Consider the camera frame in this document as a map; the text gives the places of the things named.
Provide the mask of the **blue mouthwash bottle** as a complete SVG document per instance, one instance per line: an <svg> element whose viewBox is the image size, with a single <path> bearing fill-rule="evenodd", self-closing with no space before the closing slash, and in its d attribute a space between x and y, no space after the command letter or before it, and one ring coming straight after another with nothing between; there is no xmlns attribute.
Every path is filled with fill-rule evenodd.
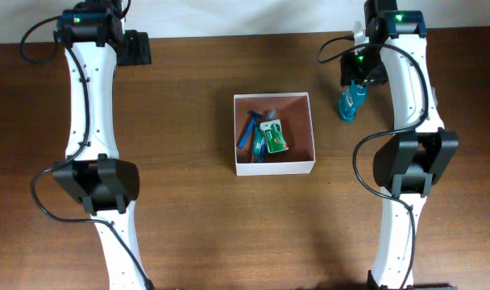
<svg viewBox="0 0 490 290"><path fill-rule="evenodd" d="M352 122L359 107L366 101L367 95L367 86L357 85L352 81L338 103L338 112L341 119L346 122Z"/></svg>

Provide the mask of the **blue white toothbrush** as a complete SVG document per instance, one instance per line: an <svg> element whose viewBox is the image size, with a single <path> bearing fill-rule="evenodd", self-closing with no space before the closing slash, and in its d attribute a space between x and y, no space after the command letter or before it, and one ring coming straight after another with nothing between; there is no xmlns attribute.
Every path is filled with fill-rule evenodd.
<svg viewBox="0 0 490 290"><path fill-rule="evenodd" d="M267 113L266 121L270 122L276 117L276 110L271 109ZM266 154L268 153L268 149L270 146L270 142L272 139L272 132L267 130L266 126L260 125L260 132L262 134L262 147L260 149L260 162L263 163Z"/></svg>

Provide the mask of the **green white soap packet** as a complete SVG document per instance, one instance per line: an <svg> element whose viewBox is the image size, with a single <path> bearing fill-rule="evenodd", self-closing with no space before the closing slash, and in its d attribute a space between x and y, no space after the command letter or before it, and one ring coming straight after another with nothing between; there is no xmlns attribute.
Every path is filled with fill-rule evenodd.
<svg viewBox="0 0 490 290"><path fill-rule="evenodd" d="M289 149L289 145L284 139L280 119L260 123L260 130L266 138L269 154L276 154Z"/></svg>

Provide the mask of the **blue disposable razor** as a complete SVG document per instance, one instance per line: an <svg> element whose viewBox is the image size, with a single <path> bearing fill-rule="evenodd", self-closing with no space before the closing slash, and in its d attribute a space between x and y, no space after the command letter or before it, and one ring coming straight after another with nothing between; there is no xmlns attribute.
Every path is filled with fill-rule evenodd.
<svg viewBox="0 0 490 290"><path fill-rule="evenodd" d="M253 110L249 110L248 113L249 113L249 115L251 117L251 120L248 123L248 125L246 127L246 130L243 133L243 136L241 137L241 139L238 142L238 148L243 148L243 146L244 146L245 142L247 141L249 135L251 134L252 129L254 128L256 122L258 120L262 120L263 117L264 117L262 114L260 114L258 112L255 112Z"/></svg>

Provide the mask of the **green white toothpaste tube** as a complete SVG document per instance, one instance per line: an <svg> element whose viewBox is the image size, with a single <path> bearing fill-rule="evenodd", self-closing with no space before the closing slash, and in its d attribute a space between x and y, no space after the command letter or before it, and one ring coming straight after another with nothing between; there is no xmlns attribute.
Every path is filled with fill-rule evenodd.
<svg viewBox="0 0 490 290"><path fill-rule="evenodd" d="M252 144L252 163L263 163L264 161L264 136L259 125L255 125L254 139Z"/></svg>

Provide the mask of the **clear foaming soap dispenser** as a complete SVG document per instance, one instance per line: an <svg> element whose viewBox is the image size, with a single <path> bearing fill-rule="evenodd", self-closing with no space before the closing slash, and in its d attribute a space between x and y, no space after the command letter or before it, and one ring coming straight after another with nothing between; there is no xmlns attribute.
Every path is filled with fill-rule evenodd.
<svg viewBox="0 0 490 290"><path fill-rule="evenodd" d="M437 97L436 97L435 87L431 87L430 92L431 92L430 108L432 110L436 110L437 109L438 100L437 100Z"/></svg>

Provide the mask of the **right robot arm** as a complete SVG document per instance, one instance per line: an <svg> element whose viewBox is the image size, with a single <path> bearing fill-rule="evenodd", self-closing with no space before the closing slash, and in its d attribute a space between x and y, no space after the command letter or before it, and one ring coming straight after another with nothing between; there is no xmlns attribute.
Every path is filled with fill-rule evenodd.
<svg viewBox="0 0 490 290"><path fill-rule="evenodd" d="M394 1L364 3L365 23L356 24L353 48L341 57L341 85L363 92L389 84L393 128L361 140L389 138L375 154L371 192L382 200L380 241L367 275L369 289L414 289L417 224L433 185L459 146L437 110L426 63L427 30L419 10Z"/></svg>

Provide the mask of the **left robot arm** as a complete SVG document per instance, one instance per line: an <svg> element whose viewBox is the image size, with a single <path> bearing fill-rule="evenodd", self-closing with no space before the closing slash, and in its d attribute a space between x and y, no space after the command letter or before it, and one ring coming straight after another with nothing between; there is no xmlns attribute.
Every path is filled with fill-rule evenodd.
<svg viewBox="0 0 490 290"><path fill-rule="evenodd" d="M57 22L71 85L66 161L52 173L99 234L112 289L152 289L139 254L135 204L139 171L121 160L113 126L113 79L123 53L120 1L82 1Z"/></svg>

